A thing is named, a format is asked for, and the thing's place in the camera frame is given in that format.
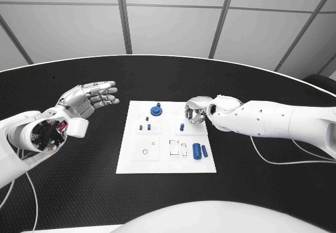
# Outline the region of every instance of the blue object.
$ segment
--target blue object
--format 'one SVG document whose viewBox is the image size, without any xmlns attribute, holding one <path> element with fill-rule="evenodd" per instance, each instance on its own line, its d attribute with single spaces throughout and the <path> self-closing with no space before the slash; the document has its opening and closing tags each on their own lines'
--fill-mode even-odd
<svg viewBox="0 0 336 233">
<path fill-rule="evenodd" d="M 150 114 L 157 117 L 161 113 L 163 109 L 160 107 L 160 103 L 157 103 L 157 105 L 150 109 Z"/>
<path fill-rule="evenodd" d="M 193 143 L 192 150 L 193 150 L 193 158 L 202 159 L 202 152 L 200 152 L 200 144 L 199 143 Z"/>
<path fill-rule="evenodd" d="M 205 157 L 208 157 L 208 153 L 206 153 L 205 145 L 202 146 L 202 151 L 203 151 L 203 156 L 205 156 Z"/>
</svg>

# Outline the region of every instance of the black table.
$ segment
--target black table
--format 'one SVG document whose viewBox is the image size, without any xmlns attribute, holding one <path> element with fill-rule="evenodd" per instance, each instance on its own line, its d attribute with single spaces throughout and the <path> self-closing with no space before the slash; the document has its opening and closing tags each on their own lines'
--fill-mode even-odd
<svg viewBox="0 0 336 233">
<path fill-rule="evenodd" d="M 130 100 L 186 101 L 218 94 L 242 102 L 268 100 L 336 106 L 314 87 L 238 64 L 173 56 L 104 56 L 65 60 L 0 73 L 0 119 L 52 107 L 75 85 L 117 82 L 120 104 L 88 118 L 85 138 L 68 138 L 60 151 L 32 169 L 39 199 L 36 229 L 124 224 L 143 214 L 190 201 L 228 200 L 267 207 L 336 232 L 336 165 L 271 165 L 249 137 L 206 122 L 216 174 L 115 174 Z M 287 139 L 255 138 L 274 162 L 316 160 Z M 326 155 L 300 143 L 311 152 Z M 9 185 L 0 190 L 0 200 Z M 22 176 L 0 210 L 0 232 L 32 230 L 35 198 Z"/>
</svg>

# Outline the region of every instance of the white robotic arm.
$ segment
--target white robotic arm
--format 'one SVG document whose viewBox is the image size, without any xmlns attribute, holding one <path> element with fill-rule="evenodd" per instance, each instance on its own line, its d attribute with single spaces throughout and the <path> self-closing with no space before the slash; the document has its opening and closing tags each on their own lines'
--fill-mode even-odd
<svg viewBox="0 0 336 233">
<path fill-rule="evenodd" d="M 88 116 L 120 100 L 114 81 L 78 85 L 43 113 L 29 111 L 0 121 L 0 188 L 46 160 L 65 144 L 66 137 L 84 137 Z M 13 147 L 30 151 L 19 157 Z"/>
<path fill-rule="evenodd" d="M 228 96 L 215 99 L 199 96 L 186 103 L 186 118 L 200 123 L 205 116 L 222 131 L 307 142 L 336 158 L 336 107 L 291 106 L 268 101 L 242 103 Z"/>
</svg>

